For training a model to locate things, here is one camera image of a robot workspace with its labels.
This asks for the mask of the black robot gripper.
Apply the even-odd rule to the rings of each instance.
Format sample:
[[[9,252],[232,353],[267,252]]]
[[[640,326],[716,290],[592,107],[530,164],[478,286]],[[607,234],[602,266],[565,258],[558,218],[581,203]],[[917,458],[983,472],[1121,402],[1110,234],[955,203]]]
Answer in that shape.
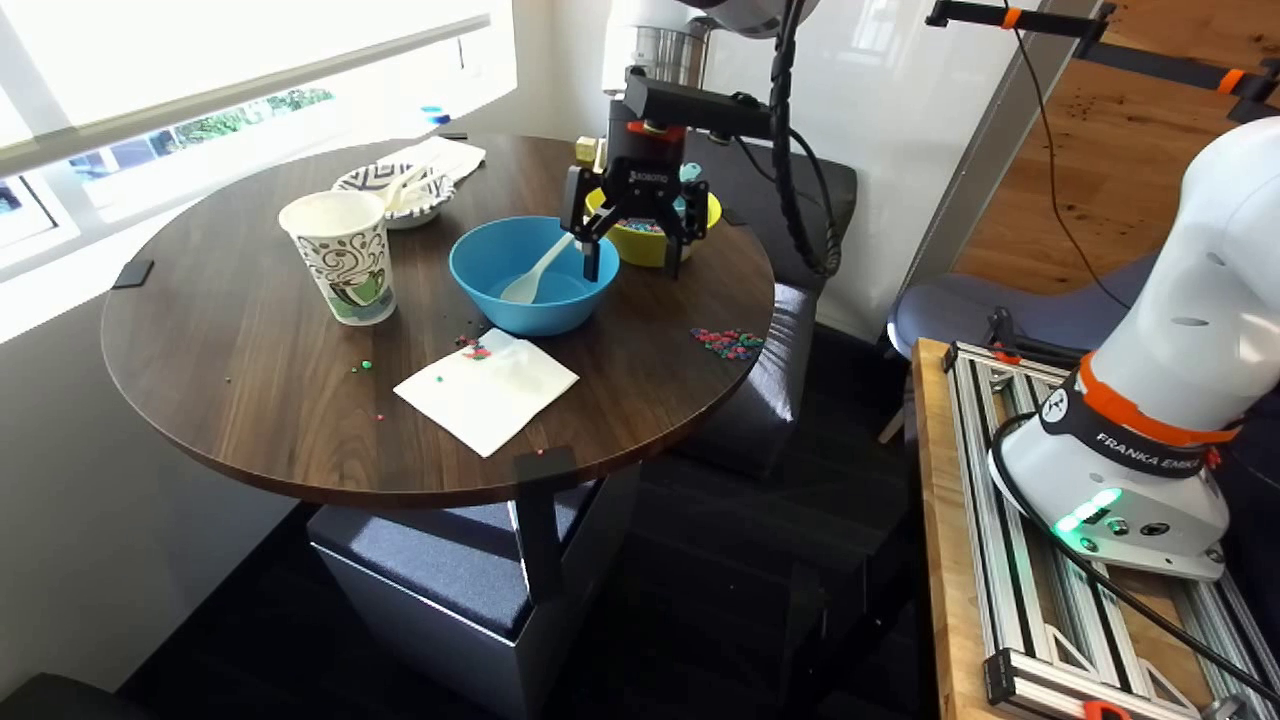
[[[685,131],[620,119],[607,140],[581,145],[569,169],[569,223],[585,252],[585,278],[598,278],[598,240],[620,219],[665,229],[665,274],[702,235],[709,185],[685,171]]]

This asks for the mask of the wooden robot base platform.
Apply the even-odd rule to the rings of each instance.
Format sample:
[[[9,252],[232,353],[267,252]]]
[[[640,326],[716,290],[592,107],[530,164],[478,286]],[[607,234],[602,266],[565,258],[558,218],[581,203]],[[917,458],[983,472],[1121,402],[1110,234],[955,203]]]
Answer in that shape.
[[[924,552],[945,720],[1280,720],[1275,655],[1233,580],[1083,572],[987,482],[993,435],[1061,382],[921,342]]]

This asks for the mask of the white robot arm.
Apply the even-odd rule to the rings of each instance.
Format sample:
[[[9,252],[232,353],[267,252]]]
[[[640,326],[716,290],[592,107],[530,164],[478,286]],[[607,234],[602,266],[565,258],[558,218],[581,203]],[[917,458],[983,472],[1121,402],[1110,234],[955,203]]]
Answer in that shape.
[[[1207,458],[1280,382],[1280,119],[1204,145],[1128,316],[987,444],[997,488],[1068,552],[1217,580]]]

